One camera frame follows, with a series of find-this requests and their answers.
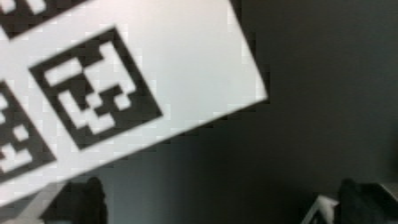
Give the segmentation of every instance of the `black square marker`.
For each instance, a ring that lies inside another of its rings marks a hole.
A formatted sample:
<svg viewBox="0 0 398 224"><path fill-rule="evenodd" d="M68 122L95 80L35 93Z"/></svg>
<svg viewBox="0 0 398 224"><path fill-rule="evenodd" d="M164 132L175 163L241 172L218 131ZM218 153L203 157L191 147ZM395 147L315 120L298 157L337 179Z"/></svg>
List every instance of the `black square marker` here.
<svg viewBox="0 0 398 224"><path fill-rule="evenodd" d="M0 183L56 161L8 83L0 82Z"/></svg>
<svg viewBox="0 0 398 224"><path fill-rule="evenodd" d="M81 149L163 117L116 28L31 72Z"/></svg>

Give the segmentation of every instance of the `white square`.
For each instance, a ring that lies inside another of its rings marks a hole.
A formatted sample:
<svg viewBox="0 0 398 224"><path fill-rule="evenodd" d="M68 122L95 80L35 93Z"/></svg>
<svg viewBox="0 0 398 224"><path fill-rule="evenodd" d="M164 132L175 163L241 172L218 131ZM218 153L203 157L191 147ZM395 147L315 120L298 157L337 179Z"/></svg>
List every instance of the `white square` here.
<svg viewBox="0 0 398 224"><path fill-rule="evenodd" d="M24 125L15 127L13 132L15 132L15 136L17 136L17 139L20 140L20 142L29 139L29 131L28 131L28 128Z"/></svg>

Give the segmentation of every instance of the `dark background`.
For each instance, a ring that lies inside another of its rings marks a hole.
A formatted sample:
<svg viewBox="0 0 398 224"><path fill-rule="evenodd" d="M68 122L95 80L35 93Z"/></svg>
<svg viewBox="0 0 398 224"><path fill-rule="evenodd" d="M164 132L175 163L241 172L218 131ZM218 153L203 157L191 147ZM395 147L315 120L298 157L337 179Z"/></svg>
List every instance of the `dark background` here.
<svg viewBox="0 0 398 224"><path fill-rule="evenodd" d="M235 6L271 102L75 179L104 180L111 223L294 224L344 178L398 182L398 1Z"/></svg>

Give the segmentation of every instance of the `black object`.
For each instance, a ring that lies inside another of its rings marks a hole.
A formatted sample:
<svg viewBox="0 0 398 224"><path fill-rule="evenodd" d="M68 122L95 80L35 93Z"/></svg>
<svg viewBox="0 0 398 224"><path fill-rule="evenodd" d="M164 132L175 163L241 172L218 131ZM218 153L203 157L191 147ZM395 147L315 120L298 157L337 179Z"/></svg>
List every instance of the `black object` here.
<svg viewBox="0 0 398 224"><path fill-rule="evenodd" d="M102 181L93 177L86 184L70 183L42 216L47 223L107 224L109 212Z"/></svg>
<svg viewBox="0 0 398 224"><path fill-rule="evenodd" d="M344 181L335 223L398 223L398 203L379 184L358 184L351 179Z"/></svg>

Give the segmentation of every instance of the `white board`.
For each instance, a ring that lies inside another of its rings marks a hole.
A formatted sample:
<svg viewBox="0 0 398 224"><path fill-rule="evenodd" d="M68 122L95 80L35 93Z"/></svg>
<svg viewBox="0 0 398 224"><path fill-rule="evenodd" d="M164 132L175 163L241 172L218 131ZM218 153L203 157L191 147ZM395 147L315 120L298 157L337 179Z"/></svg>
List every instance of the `white board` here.
<svg viewBox="0 0 398 224"><path fill-rule="evenodd" d="M0 6L4 206L267 93L228 0Z"/></svg>

